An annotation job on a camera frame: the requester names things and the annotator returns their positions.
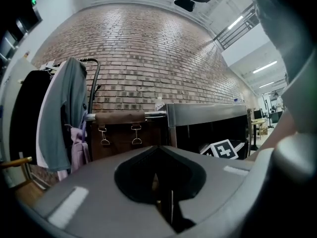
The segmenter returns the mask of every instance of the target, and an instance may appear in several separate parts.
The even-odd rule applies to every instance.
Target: metal clasp
[[[102,133],[102,135],[103,135],[103,139],[101,140],[101,142],[100,142],[100,144],[101,145],[110,145],[110,142],[106,139],[106,135],[105,135],[105,133],[107,132],[107,129],[106,129],[106,127],[105,127],[105,129],[99,129],[98,128],[98,130]]]
[[[142,140],[138,138],[138,130],[140,130],[142,127],[140,125],[133,125],[131,126],[131,130],[135,130],[135,139],[132,140],[133,145],[140,145],[142,144]]]

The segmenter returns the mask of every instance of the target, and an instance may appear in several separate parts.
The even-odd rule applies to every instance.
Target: brick wall
[[[159,8],[112,4],[81,11],[51,34],[32,63],[70,56],[101,62],[96,112],[152,111],[158,96],[166,103],[234,103],[243,96],[247,106],[257,106],[205,30]],[[88,90],[95,69],[87,64]]]

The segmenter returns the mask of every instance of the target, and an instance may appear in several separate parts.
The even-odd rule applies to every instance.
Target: fluorescent light
[[[259,72],[260,70],[266,69],[266,68],[268,68],[268,67],[270,67],[270,66],[272,66],[272,65],[274,65],[276,63],[277,63],[277,61],[274,61],[274,62],[269,63],[266,66],[261,67],[260,69],[256,69],[255,71],[253,71],[253,74]]]
[[[228,30],[230,30],[232,27],[234,27],[236,24],[238,24],[238,22],[243,19],[243,16],[240,16],[237,18],[236,21],[234,21],[229,27],[228,27]]]
[[[259,88],[265,87],[265,86],[270,85],[270,84],[273,84],[273,83],[274,83],[274,81],[273,81],[273,82],[270,82],[269,84],[262,85],[262,86],[260,86]]]

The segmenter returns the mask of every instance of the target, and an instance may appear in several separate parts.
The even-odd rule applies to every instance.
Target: wooden armrest
[[[28,163],[32,161],[32,157],[27,157],[15,161],[9,161],[9,162],[3,162],[0,164],[0,169],[7,169],[11,167],[18,167],[21,166],[22,164]]]

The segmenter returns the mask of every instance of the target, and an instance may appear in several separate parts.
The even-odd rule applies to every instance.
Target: computer monitor
[[[254,119],[261,119],[261,118],[262,118],[261,110],[254,110]]]

